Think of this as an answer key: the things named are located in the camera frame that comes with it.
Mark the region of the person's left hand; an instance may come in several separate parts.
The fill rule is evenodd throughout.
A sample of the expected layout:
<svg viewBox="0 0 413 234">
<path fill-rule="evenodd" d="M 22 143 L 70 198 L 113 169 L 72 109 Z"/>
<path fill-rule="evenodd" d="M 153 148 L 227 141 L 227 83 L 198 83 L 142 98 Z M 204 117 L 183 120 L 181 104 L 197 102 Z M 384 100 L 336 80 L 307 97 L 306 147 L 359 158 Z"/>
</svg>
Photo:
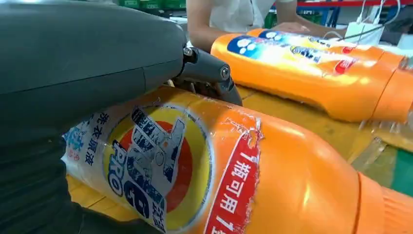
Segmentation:
<svg viewBox="0 0 413 234">
<path fill-rule="evenodd" d="M 272 27 L 271 29 L 274 31 L 296 34 L 309 34 L 311 32 L 307 27 L 297 22 L 282 22 Z"/>
</svg>

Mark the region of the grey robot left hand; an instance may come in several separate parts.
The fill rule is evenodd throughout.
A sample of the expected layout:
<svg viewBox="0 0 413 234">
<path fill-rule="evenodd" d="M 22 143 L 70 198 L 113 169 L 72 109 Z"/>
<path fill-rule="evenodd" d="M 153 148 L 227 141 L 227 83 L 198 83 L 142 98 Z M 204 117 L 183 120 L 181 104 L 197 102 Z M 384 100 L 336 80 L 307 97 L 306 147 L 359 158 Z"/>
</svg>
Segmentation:
<svg viewBox="0 0 413 234">
<path fill-rule="evenodd" d="M 241 105 L 229 67 L 187 48 L 175 22 L 112 4 L 0 3 L 0 231 L 154 234 L 72 202 L 63 134 L 176 77 L 210 82 Z"/>
</svg>

